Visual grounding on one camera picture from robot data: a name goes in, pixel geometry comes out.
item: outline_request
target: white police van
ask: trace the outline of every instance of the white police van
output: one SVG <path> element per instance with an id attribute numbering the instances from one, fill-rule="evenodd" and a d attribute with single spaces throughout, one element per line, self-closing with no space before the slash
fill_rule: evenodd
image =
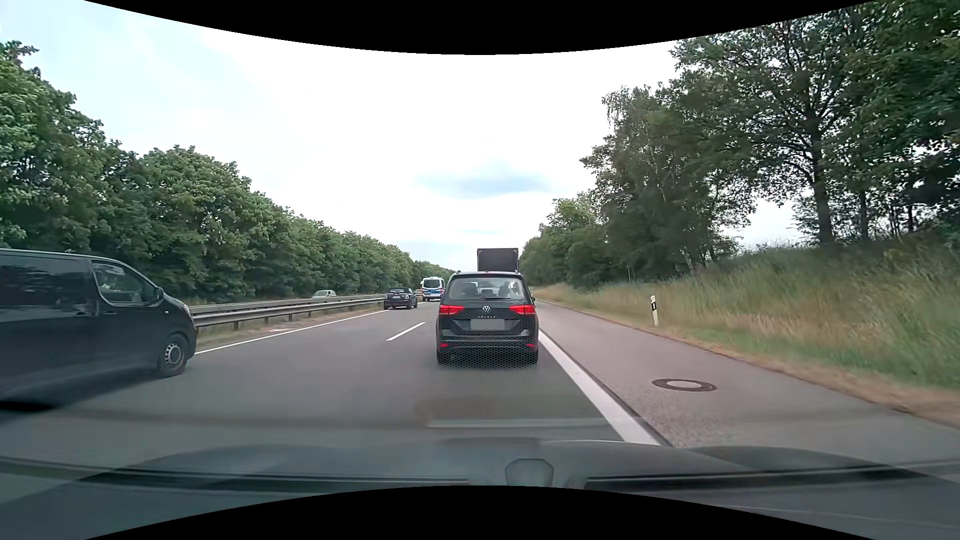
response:
<path id="1" fill-rule="evenodd" d="M 438 278 L 437 276 L 430 276 L 429 278 L 423 278 L 420 282 L 420 289 L 423 290 L 423 300 L 425 302 L 430 302 L 430 299 L 437 299 L 444 295 L 444 278 Z"/>

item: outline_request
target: asphalt road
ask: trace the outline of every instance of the asphalt road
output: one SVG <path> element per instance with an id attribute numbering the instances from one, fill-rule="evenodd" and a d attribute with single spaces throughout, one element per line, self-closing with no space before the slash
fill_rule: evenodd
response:
<path id="1" fill-rule="evenodd" d="M 898 464 L 960 458 L 960 431 L 546 303 L 538 364 L 480 356 L 440 366 L 437 305 L 344 314 L 201 351 L 179 377 L 8 415 L 0 455 L 119 467 L 266 442 L 522 435 L 658 444 L 652 429 L 678 447 L 781 446 Z M 658 379 L 716 389 L 665 389 Z M 0 475 L 0 501 L 59 481 Z"/>

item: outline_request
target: van wheel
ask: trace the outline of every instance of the van wheel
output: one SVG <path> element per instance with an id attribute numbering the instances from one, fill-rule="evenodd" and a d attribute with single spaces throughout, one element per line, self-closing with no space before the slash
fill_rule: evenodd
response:
<path id="1" fill-rule="evenodd" d="M 156 359 L 156 374 L 166 378 L 183 373 L 186 369 L 186 350 L 186 339 L 182 335 L 174 333 L 167 336 Z"/>

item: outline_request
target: blurred license plate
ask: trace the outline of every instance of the blurred license plate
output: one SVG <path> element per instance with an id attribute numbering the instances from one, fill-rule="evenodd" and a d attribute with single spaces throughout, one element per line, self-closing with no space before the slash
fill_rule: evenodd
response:
<path id="1" fill-rule="evenodd" d="M 503 319 L 470 319 L 471 330 L 504 330 Z"/>

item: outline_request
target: black van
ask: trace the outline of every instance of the black van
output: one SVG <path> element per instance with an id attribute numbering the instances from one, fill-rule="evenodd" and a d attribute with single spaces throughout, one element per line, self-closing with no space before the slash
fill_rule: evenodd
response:
<path id="1" fill-rule="evenodd" d="M 189 308 L 129 265 L 0 249 L 0 400 L 126 370 L 172 377 L 196 347 Z"/>

